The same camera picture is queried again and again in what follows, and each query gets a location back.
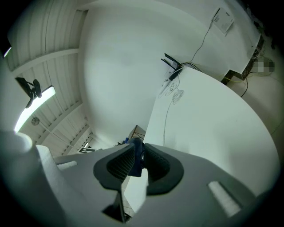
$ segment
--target blue cloth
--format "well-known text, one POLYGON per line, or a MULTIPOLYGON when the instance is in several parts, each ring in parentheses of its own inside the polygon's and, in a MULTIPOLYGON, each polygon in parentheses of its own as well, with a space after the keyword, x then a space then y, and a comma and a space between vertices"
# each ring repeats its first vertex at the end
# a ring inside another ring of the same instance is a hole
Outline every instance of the blue cloth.
POLYGON ((138 138, 132 138, 128 142, 128 144, 134 144, 135 146, 135 162, 128 173, 129 176, 141 177, 143 166, 141 165, 141 154, 144 151, 144 143, 142 140, 138 138))

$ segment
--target ceiling beam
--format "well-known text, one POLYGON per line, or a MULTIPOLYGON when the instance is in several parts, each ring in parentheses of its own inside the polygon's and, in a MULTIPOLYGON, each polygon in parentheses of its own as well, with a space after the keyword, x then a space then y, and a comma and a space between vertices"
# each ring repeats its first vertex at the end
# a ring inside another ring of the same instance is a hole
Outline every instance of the ceiling beam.
POLYGON ((63 153, 63 155, 67 155, 72 149, 73 147, 76 146, 77 142, 79 141, 79 139, 83 136, 83 134, 89 129, 89 125, 86 125, 81 132, 79 132, 79 134, 75 137, 75 139, 71 142, 71 146, 69 146, 63 153))
POLYGON ((63 51, 57 51, 57 52, 53 52, 53 53, 50 53, 50 54, 47 54, 47 55, 43 55, 43 56, 40 56, 36 59, 33 59, 33 60, 17 67, 14 71, 12 71, 12 74, 14 75, 14 77, 17 77, 21 73, 27 71, 28 69, 30 69, 30 68, 32 68, 32 67, 34 67, 34 66, 36 66, 40 63, 43 63, 43 62, 48 61, 50 59, 61 57, 61 56, 64 56, 64 55, 77 54, 78 52, 79 52, 79 49, 76 48, 76 49, 68 49, 68 50, 63 50, 63 51))
POLYGON ((48 131, 45 130, 45 132, 41 135, 41 137, 38 139, 38 141, 36 142, 36 145, 41 145, 45 139, 48 137, 50 132, 55 132, 55 130, 57 129, 57 127, 59 126, 60 122, 65 119, 66 117, 68 117, 73 111, 75 111, 76 109, 78 109, 79 107, 82 106, 82 101, 78 101, 76 102, 73 106, 71 106, 68 110, 66 110, 63 114, 61 114, 49 127, 48 127, 48 131))

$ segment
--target white desk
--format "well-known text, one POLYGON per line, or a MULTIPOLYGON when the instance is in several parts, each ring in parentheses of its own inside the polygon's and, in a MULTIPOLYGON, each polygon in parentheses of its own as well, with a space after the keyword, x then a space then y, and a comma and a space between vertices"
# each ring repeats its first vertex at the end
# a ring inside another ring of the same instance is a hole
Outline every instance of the white desk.
MULTIPOLYGON (((208 159, 256 196, 270 189, 280 171, 273 140, 257 114, 217 80, 191 68, 180 73, 184 95, 171 104, 166 147, 208 159)), ((174 92, 157 98, 144 143, 163 146, 166 112, 174 92)), ((135 212, 145 200, 145 178, 131 177, 125 197, 135 212)))

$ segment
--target fluorescent light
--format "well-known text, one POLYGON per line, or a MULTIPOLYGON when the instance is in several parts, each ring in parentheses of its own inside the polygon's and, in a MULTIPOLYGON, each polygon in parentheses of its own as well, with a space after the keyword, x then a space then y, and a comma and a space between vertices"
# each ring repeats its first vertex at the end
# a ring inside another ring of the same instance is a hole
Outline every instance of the fluorescent light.
POLYGON ((6 51, 6 53, 4 54, 4 58, 6 57, 6 55, 8 54, 8 52, 9 52, 11 49, 12 49, 12 47, 10 47, 10 48, 6 51))
POLYGON ((55 95, 55 90, 53 86, 50 86, 46 90, 42 92, 41 98, 36 97, 32 101, 32 105, 24 109, 22 114, 20 115, 14 131, 17 133, 23 126, 23 124, 27 121, 27 119, 45 102, 47 101, 51 96, 55 95))

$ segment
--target floor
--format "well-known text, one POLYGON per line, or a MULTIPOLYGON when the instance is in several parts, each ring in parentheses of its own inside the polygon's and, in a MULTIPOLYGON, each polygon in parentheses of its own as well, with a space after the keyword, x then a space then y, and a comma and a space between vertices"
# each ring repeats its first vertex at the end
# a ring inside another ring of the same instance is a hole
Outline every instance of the floor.
MULTIPOLYGON (((280 50, 270 46, 271 38, 262 34, 264 57, 270 58, 275 63, 275 71, 268 76, 253 74, 248 76, 248 90, 242 97, 257 115, 261 118, 270 132, 276 145, 279 158, 284 160, 284 58, 280 50)), ((229 82, 229 88, 238 95, 242 95, 247 88, 246 82, 229 82)))

